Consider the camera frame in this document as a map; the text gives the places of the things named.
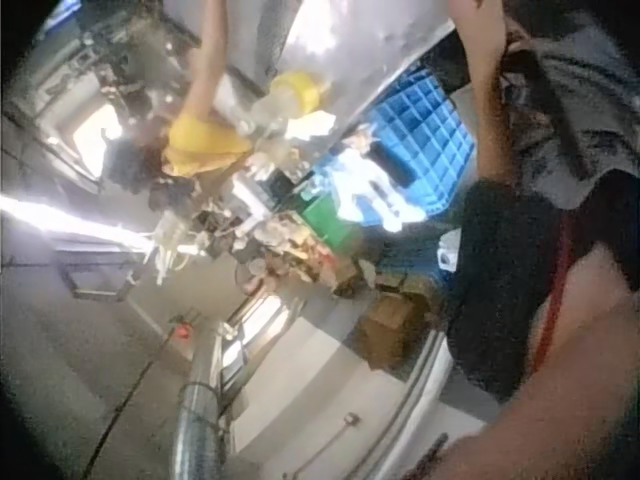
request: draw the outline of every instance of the fluorescent light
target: fluorescent light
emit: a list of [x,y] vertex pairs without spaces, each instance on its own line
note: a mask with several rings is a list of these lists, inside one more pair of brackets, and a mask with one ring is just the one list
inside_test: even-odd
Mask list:
[[[148,253],[154,242],[144,235],[121,227],[91,222],[70,215],[49,205],[23,202],[0,194],[0,211],[5,211],[34,227],[57,233],[71,233],[99,238],[125,245],[129,249]],[[180,245],[178,251],[186,255],[199,255],[195,245]]]

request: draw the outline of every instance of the hand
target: hand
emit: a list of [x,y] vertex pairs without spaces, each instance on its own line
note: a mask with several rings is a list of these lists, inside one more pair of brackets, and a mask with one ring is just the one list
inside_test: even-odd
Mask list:
[[472,81],[491,80],[507,44],[502,0],[448,0]]

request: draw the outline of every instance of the cardboard box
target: cardboard box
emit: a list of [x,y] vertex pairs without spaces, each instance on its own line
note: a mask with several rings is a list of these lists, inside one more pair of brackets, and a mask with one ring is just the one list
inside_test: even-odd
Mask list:
[[372,370],[402,363],[407,347],[425,328],[424,313],[424,307],[400,295],[376,300],[358,323],[358,349]]

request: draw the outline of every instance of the plastic container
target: plastic container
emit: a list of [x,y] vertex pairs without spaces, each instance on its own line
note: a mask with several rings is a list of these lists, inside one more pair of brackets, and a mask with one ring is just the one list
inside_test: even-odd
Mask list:
[[253,104],[250,122],[241,122],[238,133],[250,135],[261,127],[266,132],[284,131],[289,119],[313,112],[320,103],[320,91],[303,72],[289,72],[273,79],[269,93]]
[[423,68],[404,73],[367,114],[374,136],[412,169],[405,197],[428,215],[447,209],[475,143],[436,78]]
[[358,228],[353,223],[338,217],[335,204],[329,194],[312,201],[300,212],[300,216],[334,253],[348,249]]

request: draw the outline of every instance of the person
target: person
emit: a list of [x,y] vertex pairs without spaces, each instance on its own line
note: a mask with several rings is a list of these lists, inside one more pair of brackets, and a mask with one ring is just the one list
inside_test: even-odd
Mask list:
[[225,0],[206,0],[201,33],[201,47],[190,52],[192,83],[168,131],[163,133],[157,121],[147,122],[107,145],[105,173],[132,193],[150,188],[160,177],[222,170],[252,148],[212,109],[226,66]]
[[[618,116],[611,128],[574,131],[577,150],[549,149],[547,141],[537,154],[531,145],[519,150],[501,88],[502,1],[449,0],[449,9],[478,116],[479,179],[465,198],[447,338],[467,377],[505,405],[494,424],[448,449],[428,478],[640,478],[638,146],[619,149],[631,167],[612,160],[625,142]],[[567,37],[574,52],[576,38],[579,31]],[[571,95],[600,81],[602,70],[585,71],[590,81],[563,98],[570,109]],[[615,110],[612,100],[575,103],[591,117],[578,118],[581,125]],[[585,138],[598,141],[581,157]],[[527,177],[534,160],[549,171],[546,180]],[[564,183],[548,181],[558,171]]]

